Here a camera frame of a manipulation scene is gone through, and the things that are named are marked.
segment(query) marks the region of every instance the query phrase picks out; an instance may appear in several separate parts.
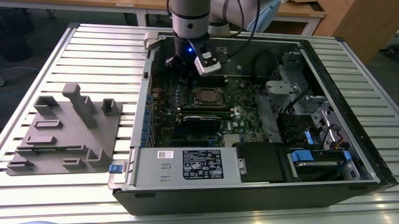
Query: desk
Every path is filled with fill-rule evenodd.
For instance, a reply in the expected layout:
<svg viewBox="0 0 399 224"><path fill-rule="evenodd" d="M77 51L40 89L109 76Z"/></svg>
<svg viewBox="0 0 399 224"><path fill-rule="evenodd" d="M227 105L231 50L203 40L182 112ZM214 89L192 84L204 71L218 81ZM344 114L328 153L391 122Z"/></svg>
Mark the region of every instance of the desk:
<svg viewBox="0 0 399 224"><path fill-rule="evenodd" d="M152 30L171 33L170 28ZM135 87L140 86L143 75L144 65L140 63L146 60L143 39L147 31L146 28L92 24L80 24L77 28L67 29L0 134L0 223L15 224L39 220L63 224L210 224L232 223L232 220L235 224L398 223L399 186L371 196L354 197L328 208L195 216L131 216L111 195L107 186L108 173L35 176L5 174L16 146L28 131L27 125L33 122L33 102L39 95L63 98L60 86L64 83L79 83L81 92L91 99L113 98L117 102L124 102L113 159L128 158L135 119L132 114L138 104ZM256 37L298 39L295 35L275 34L259 34ZM332 37L312 36L303 39L308 40L315 48L359 121L372 136L380 156L394 175L399 176L399 111L391 98L346 44L340 44ZM113 60L124 61L124 66L117 68L117 71Z"/></svg>
<svg viewBox="0 0 399 224"><path fill-rule="evenodd" d="M3 7L41 8L56 10L135 13L140 27L148 26L148 14L167 14L166 0L0 0ZM314 11L307 4L284 3L275 21L306 23L302 35L312 35L326 12Z"/></svg>

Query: cpu socket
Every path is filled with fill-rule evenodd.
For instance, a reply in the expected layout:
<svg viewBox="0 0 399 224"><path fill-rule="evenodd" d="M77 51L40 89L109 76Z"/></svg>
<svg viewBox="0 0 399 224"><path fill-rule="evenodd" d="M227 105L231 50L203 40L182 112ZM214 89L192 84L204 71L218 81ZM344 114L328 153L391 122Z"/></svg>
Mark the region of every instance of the cpu socket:
<svg viewBox="0 0 399 224"><path fill-rule="evenodd" d="M194 89L194 104L202 108L226 107L223 102L223 90L220 88Z"/></svg>

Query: wooden table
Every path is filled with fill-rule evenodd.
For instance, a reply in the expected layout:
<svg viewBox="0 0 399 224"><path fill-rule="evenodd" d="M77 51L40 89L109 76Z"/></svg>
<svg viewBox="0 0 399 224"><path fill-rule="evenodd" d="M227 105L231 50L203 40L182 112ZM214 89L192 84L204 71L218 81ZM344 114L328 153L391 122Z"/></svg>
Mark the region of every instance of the wooden table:
<svg viewBox="0 0 399 224"><path fill-rule="evenodd" d="M135 13L140 27L148 26L150 14L167 14L167 0L0 0L3 7ZM302 35L312 35L326 12L314 11L307 3L284 3L275 21L306 23Z"/></svg>
<svg viewBox="0 0 399 224"><path fill-rule="evenodd" d="M146 10L147 14L167 14L167 0L138 0L136 7ZM306 23L302 35L312 35L326 16L327 13L315 11L308 3L287 2L282 4L274 21Z"/></svg>

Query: motherboard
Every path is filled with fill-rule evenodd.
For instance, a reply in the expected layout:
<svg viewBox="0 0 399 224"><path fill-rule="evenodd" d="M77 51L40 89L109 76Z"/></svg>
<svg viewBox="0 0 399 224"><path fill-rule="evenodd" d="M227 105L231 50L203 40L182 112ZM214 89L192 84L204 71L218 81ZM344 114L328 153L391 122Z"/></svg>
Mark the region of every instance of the motherboard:
<svg viewBox="0 0 399 224"><path fill-rule="evenodd" d="M231 147L264 141L255 88L242 76L188 85L174 76L152 80L156 147Z"/></svg>

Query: white label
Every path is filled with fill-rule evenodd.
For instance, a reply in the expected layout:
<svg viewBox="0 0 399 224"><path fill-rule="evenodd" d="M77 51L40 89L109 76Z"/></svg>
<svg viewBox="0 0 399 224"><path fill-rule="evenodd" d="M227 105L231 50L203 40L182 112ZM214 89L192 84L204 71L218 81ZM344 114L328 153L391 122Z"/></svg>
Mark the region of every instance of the white label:
<svg viewBox="0 0 399 224"><path fill-rule="evenodd" d="M316 15L316 14L310 14L311 17L320 17L323 18L324 16L323 15Z"/></svg>
<svg viewBox="0 0 399 224"><path fill-rule="evenodd" d="M132 4L116 4L116 6L134 7Z"/></svg>
<svg viewBox="0 0 399 224"><path fill-rule="evenodd" d="M208 59L212 57L211 52L203 53L202 56L204 57L204 59Z"/></svg>
<svg viewBox="0 0 399 224"><path fill-rule="evenodd" d="M158 158L159 159L172 159L174 151L158 151Z"/></svg>

